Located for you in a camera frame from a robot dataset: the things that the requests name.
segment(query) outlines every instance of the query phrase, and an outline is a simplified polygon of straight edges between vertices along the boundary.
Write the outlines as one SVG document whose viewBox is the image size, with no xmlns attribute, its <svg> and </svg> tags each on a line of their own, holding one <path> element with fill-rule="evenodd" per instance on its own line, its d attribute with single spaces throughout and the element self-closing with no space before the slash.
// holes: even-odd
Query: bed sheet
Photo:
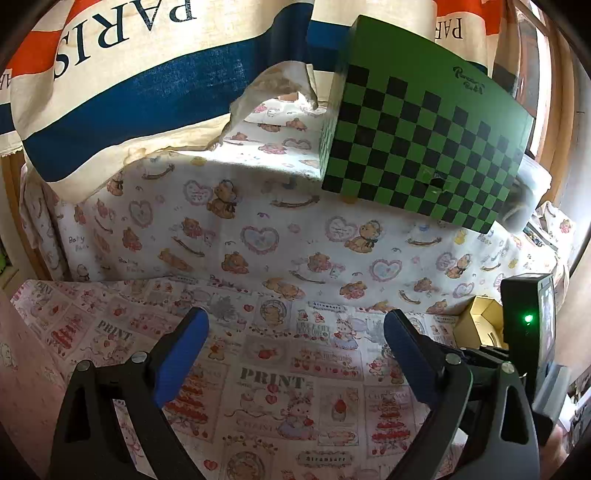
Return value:
<svg viewBox="0 0 591 480">
<path fill-rule="evenodd" d="M 428 413 L 386 346 L 382 313 L 176 277 L 30 280 L 13 303 L 66 381 L 81 360 L 119 364 L 192 306 L 207 310 L 207 341 L 164 414 L 208 480 L 385 479 Z M 455 317 L 407 315 L 454 345 Z M 153 475 L 125 404 L 116 411 L 137 468 Z"/>
</svg>

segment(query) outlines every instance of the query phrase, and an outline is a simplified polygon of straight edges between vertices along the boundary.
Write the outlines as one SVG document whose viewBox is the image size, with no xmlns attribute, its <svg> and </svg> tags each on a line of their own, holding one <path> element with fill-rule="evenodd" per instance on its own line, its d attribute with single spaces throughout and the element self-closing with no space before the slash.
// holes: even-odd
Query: teddy bear print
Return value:
<svg viewBox="0 0 591 480">
<path fill-rule="evenodd" d="M 382 233 L 377 220 L 370 220 L 359 227 L 359 236 L 345 242 L 345 247 L 358 254 L 368 254 L 374 250 L 375 244 Z"/>
<path fill-rule="evenodd" d="M 238 193 L 234 184 L 230 180 L 222 180 L 213 192 L 217 198 L 208 202 L 207 209 L 226 220 L 236 218 Z"/>
<path fill-rule="evenodd" d="M 264 281 L 262 284 L 269 290 L 289 300 L 303 299 L 306 296 L 302 289 L 284 282 L 282 278 L 269 278 L 269 280 Z"/>
<path fill-rule="evenodd" d="M 222 270 L 237 275 L 245 275 L 248 273 L 248 262 L 238 252 L 226 254 L 222 262 Z"/>
</svg>

